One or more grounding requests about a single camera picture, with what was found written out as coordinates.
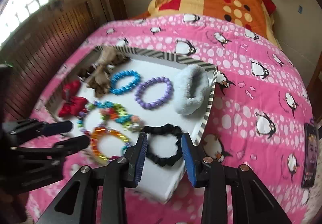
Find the red satin bow clip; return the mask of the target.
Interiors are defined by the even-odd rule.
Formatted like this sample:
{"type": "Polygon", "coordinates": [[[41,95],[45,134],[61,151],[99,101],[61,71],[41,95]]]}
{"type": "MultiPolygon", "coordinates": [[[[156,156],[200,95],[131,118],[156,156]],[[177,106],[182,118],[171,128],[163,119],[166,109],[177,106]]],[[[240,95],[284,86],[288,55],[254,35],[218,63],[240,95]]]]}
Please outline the red satin bow clip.
{"type": "Polygon", "coordinates": [[[62,99],[64,103],[58,112],[59,117],[76,117],[88,104],[88,100],[86,98],[77,96],[80,88],[81,81],[78,79],[63,86],[62,99]]]}

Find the black scrunchie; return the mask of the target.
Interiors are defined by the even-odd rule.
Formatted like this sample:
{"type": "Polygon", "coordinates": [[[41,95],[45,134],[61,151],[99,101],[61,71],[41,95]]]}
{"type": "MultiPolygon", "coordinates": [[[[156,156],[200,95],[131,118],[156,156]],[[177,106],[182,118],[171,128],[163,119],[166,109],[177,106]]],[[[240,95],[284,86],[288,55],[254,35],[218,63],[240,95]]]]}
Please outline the black scrunchie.
{"type": "Polygon", "coordinates": [[[173,167],[182,158],[179,126],[165,124],[163,126],[145,126],[141,132],[149,137],[146,158],[160,167],[173,167]]]}

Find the leopard brown bow scrunchie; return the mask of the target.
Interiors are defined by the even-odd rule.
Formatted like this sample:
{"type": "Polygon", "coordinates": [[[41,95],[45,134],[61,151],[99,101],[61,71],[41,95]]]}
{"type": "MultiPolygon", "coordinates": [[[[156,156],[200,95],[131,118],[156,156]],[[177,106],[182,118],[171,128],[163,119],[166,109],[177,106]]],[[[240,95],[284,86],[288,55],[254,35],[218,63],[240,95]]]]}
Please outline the leopard brown bow scrunchie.
{"type": "Polygon", "coordinates": [[[129,57],[112,46],[100,46],[98,60],[86,68],[80,69],[77,76],[87,84],[87,88],[94,89],[94,96],[101,98],[111,89],[113,69],[129,61],[129,57]]]}

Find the white fluffy scrunchie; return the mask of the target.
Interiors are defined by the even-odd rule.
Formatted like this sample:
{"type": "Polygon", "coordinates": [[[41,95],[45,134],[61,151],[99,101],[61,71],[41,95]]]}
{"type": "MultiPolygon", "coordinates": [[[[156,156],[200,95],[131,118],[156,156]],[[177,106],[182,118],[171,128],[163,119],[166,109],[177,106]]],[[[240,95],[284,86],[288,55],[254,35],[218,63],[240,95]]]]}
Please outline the white fluffy scrunchie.
{"type": "Polygon", "coordinates": [[[207,72],[196,64],[182,69],[173,81],[173,106],[177,114],[188,116],[202,106],[209,86],[207,72]]]}

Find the striped shallow box tray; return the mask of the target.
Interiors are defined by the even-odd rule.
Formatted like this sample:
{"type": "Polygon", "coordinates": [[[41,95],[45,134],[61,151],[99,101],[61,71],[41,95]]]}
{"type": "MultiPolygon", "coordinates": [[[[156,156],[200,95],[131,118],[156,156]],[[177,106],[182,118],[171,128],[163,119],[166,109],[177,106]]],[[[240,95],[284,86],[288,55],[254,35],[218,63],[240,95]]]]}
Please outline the striped shallow box tray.
{"type": "MultiPolygon", "coordinates": [[[[139,116],[147,126],[163,126],[165,124],[177,125],[183,132],[188,132],[194,144],[198,145],[210,116],[215,95],[217,66],[194,58],[154,50],[131,47],[119,47],[118,50],[123,52],[124,55],[127,55],[130,58],[130,61],[117,67],[115,69],[115,73],[123,70],[134,70],[141,75],[142,81],[147,81],[152,77],[164,76],[168,77],[173,83],[176,75],[186,66],[196,64],[202,67],[207,72],[209,80],[207,95],[202,106],[191,115],[182,116],[175,112],[172,97],[169,102],[157,109],[143,109],[135,101],[135,92],[138,87],[119,96],[115,94],[107,94],[100,99],[96,99],[94,96],[94,90],[92,88],[87,88],[86,83],[82,83],[77,95],[86,98],[91,103],[94,103],[96,100],[101,102],[107,100],[119,103],[127,110],[128,113],[139,116]]],[[[85,57],[82,57],[81,61],[76,62],[75,65],[69,64],[74,63],[74,61],[64,63],[62,67],[63,71],[58,72],[58,78],[61,80],[58,82],[58,86],[55,86],[55,90],[51,93],[45,104],[46,111],[50,113],[53,119],[56,121],[62,120],[62,118],[58,117],[58,111],[63,104],[62,87],[67,82],[77,79],[77,73],[79,70],[96,62],[99,56],[100,49],[99,46],[97,46],[90,50],[90,53],[87,53],[85,57]]],[[[143,100],[148,102],[155,101],[164,95],[165,90],[165,83],[157,83],[155,86],[150,86],[149,89],[144,92],[143,100]]],[[[101,118],[99,111],[95,109],[89,114],[84,123],[86,129],[92,131],[92,129],[100,122],[101,118]]],[[[107,122],[107,125],[108,127],[125,134],[130,138],[133,144],[136,143],[138,133],[125,130],[120,124],[111,120],[107,122]]],[[[106,139],[99,142],[99,150],[107,155],[120,155],[121,141],[118,141],[114,137],[105,138],[106,139]]],[[[136,191],[142,192],[156,201],[165,204],[169,201],[178,187],[185,170],[183,159],[178,161],[173,167],[160,167],[154,164],[151,160],[146,159],[143,167],[142,178],[136,191]]]]}

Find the dark smartphone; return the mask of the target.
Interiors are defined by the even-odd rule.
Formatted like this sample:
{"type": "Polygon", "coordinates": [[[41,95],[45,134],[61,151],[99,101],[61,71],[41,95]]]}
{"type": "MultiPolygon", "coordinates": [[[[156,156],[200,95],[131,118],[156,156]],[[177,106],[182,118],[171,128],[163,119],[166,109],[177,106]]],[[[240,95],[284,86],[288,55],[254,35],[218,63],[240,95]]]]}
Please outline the dark smartphone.
{"type": "Polygon", "coordinates": [[[314,186],[319,155],[319,137],[314,125],[304,124],[305,158],[302,176],[302,188],[308,189],[314,186]]]}

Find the pink penguin quilt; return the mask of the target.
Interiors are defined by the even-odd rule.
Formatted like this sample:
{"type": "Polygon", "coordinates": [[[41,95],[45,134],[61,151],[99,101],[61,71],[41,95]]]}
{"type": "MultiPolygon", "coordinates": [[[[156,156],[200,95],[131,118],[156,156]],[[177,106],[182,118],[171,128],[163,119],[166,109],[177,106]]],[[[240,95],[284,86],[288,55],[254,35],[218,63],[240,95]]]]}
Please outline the pink penguin quilt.
{"type": "Polygon", "coordinates": [[[61,67],[32,118],[52,120],[45,104],[76,63],[98,45],[173,53],[216,65],[215,98],[202,137],[206,151],[226,166],[249,165],[292,223],[309,223],[313,193],[301,183],[304,125],[313,117],[312,107],[298,71],[282,50],[238,22],[208,16],[109,22],[61,67]]]}

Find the wooden chair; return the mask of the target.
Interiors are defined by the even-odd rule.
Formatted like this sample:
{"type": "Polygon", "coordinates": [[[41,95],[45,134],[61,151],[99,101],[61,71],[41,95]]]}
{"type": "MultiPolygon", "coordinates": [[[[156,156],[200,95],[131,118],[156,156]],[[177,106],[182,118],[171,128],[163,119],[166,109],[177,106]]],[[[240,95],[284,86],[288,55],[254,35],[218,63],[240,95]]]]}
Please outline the wooden chair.
{"type": "Polygon", "coordinates": [[[307,86],[307,93],[312,106],[313,117],[317,123],[321,122],[321,98],[322,98],[321,68],[322,68],[322,56],[320,54],[313,76],[307,86]]]}

